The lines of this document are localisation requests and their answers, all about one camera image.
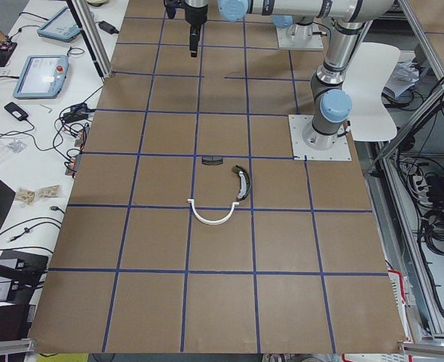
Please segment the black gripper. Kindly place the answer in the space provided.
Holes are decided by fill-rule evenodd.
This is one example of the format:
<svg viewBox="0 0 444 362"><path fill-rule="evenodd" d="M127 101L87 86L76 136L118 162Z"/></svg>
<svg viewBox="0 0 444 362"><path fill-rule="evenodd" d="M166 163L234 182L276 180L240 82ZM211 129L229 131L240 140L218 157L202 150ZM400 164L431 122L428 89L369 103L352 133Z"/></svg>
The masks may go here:
<svg viewBox="0 0 444 362"><path fill-rule="evenodd" d="M190 25L204 25L207 21L208 0L185 0L185 20ZM191 57L198 55L200 27L190 26L189 51Z"/></svg>

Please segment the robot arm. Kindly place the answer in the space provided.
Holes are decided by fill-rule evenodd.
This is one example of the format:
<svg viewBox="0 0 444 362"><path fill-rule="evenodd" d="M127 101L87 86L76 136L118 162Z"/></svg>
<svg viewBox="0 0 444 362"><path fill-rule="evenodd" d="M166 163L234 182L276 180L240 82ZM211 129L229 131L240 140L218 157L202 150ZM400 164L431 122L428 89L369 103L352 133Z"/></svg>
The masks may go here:
<svg viewBox="0 0 444 362"><path fill-rule="evenodd" d="M246 14L262 16L332 17L335 28L323 63L311 79L315 113L303 131L304 142L313 149L327 150L351 113L351 98L341 89L346 69L363 40L367 23L384 14L392 1L219 1L219 13L236 22Z"/></svg>
<svg viewBox="0 0 444 362"><path fill-rule="evenodd" d="M292 41L309 41L313 36L314 17L293 15L271 15L272 23L278 29L285 29Z"/></svg>

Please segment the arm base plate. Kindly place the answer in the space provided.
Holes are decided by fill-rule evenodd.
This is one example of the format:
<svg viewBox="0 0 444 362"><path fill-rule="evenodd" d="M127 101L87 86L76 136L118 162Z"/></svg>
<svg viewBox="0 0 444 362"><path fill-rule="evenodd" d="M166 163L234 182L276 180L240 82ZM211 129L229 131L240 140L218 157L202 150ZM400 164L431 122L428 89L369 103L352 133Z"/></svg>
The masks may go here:
<svg viewBox="0 0 444 362"><path fill-rule="evenodd" d="M322 51L323 40L319 26L293 24L285 29L276 28L279 49L300 51Z"/></svg>
<svg viewBox="0 0 444 362"><path fill-rule="evenodd" d="M329 136L313 129L312 115L289 115L292 154L300 161L351 161L344 128Z"/></svg>

